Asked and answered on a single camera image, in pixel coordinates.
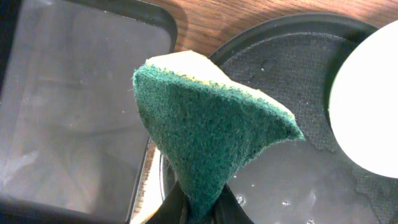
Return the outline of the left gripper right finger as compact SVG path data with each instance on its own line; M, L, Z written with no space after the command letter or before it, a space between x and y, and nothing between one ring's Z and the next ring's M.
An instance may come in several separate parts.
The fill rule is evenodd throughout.
M218 197L213 207L214 224L254 224L246 215L228 185Z

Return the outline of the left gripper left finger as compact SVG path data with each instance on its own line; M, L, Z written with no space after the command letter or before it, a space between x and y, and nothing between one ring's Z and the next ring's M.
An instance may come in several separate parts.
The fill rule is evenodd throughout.
M176 182L163 201L159 209L151 216L146 224L186 224L187 198Z

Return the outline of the green yellow scrub sponge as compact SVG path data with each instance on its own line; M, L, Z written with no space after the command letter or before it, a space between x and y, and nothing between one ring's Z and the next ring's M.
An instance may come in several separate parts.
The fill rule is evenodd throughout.
M269 146L304 140L288 108L191 50L146 60L132 85L143 125L177 173L193 222Z

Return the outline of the light blue plate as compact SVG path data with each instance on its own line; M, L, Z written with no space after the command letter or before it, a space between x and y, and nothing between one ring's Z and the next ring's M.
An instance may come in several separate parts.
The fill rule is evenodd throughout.
M336 141L355 164L397 177L397 22L371 34L345 60L328 112Z

